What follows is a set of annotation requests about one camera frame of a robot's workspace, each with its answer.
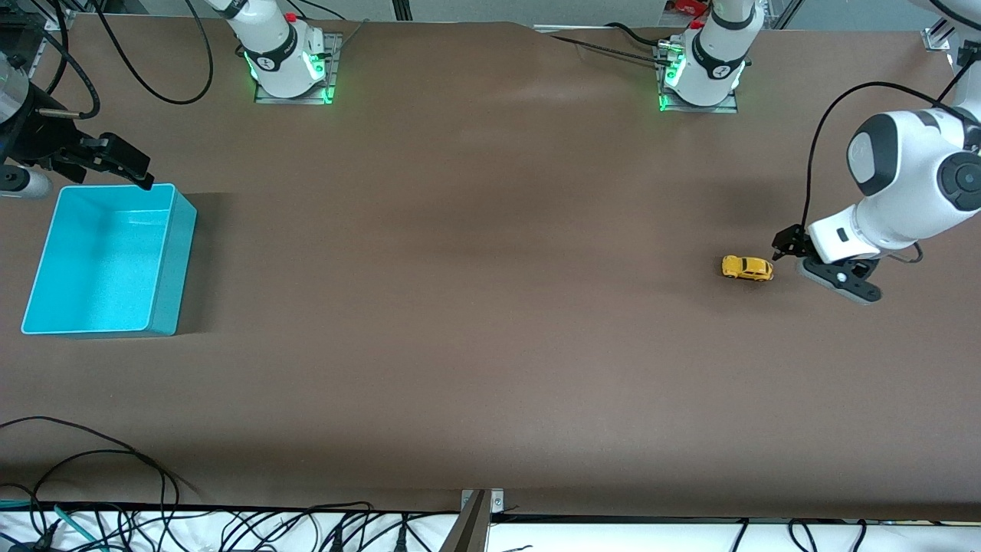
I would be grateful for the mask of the dark diagonal bar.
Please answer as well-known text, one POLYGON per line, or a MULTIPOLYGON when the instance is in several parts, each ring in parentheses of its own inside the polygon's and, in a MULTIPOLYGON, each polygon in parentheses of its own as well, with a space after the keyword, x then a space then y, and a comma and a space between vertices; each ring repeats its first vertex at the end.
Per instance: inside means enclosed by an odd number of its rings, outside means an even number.
POLYGON ((473 490, 439 552, 486 552, 493 506, 494 497, 490 489, 473 490))

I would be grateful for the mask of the brown table cover sheet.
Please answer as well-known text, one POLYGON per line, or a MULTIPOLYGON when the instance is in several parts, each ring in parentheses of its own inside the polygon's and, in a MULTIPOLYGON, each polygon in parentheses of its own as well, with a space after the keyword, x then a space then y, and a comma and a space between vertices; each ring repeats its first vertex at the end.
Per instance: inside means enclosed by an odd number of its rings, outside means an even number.
POLYGON ((97 440, 185 504, 981 518, 981 216, 879 304, 719 275, 799 217, 812 132, 865 81, 935 94, 916 34, 760 35, 730 115, 510 22, 369 22, 329 106, 259 105, 223 21, 203 101, 152 99, 97 18, 71 52, 198 209, 174 337, 21 334, 53 199, 0 200, 0 481, 97 440))

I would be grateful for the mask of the yellow toy beetle car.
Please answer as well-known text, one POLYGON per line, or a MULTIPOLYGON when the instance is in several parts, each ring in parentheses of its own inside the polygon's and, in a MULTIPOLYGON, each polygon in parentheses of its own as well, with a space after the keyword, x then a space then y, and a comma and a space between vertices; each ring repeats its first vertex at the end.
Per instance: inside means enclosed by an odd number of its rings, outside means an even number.
POLYGON ((756 256, 723 256, 720 272, 725 278, 747 281, 771 281, 774 276, 771 262, 756 256))

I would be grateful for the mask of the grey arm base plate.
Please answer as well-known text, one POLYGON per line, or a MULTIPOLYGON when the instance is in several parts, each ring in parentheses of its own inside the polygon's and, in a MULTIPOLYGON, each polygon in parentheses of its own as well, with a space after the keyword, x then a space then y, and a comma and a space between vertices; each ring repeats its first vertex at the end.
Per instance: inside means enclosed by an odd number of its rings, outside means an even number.
POLYGON ((658 62, 666 61, 666 65, 656 67, 658 74, 658 107, 659 111, 676 111, 697 114, 736 114, 738 112, 738 101, 735 90, 730 90, 727 96, 719 104, 712 106, 698 106, 684 100, 674 88, 680 74, 687 65, 686 56, 680 43, 673 41, 658 41, 658 45, 652 47, 655 53, 655 60, 658 62))
POLYGON ((341 46, 343 34, 326 32, 323 35, 323 53, 319 56, 315 67, 320 69, 321 80, 314 84, 311 90, 300 97, 273 97, 261 85, 254 84, 254 102, 270 105, 331 105, 336 95, 337 74, 339 73, 341 46))

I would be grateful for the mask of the teal plastic bin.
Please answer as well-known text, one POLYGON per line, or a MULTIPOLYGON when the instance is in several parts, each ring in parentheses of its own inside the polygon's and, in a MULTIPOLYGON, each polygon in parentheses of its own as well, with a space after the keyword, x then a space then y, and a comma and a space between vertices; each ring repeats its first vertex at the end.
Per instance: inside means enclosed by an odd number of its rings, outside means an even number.
POLYGON ((197 221, 173 185, 65 186, 21 332, 73 339, 176 334, 197 221))

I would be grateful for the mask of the aluminium frame profile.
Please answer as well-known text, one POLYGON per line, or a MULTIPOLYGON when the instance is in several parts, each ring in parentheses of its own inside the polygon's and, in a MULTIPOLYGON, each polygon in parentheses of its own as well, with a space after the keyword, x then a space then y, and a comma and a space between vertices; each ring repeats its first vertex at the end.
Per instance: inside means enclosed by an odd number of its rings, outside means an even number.
POLYGON ((761 0, 765 29, 786 29, 794 20, 805 0, 761 0))
POLYGON ((951 52, 957 46, 959 35, 954 31, 953 23, 941 17, 929 28, 922 29, 921 38, 927 51, 951 52))

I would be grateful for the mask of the black equipment box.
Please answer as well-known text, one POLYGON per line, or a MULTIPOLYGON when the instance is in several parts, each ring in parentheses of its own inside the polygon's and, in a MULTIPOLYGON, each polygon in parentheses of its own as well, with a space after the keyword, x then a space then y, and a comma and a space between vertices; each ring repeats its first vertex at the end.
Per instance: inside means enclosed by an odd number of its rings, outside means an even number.
POLYGON ((29 62, 22 70, 33 77, 45 49, 43 35, 34 27, 46 27, 49 14, 40 0, 0 0, 0 53, 29 62))

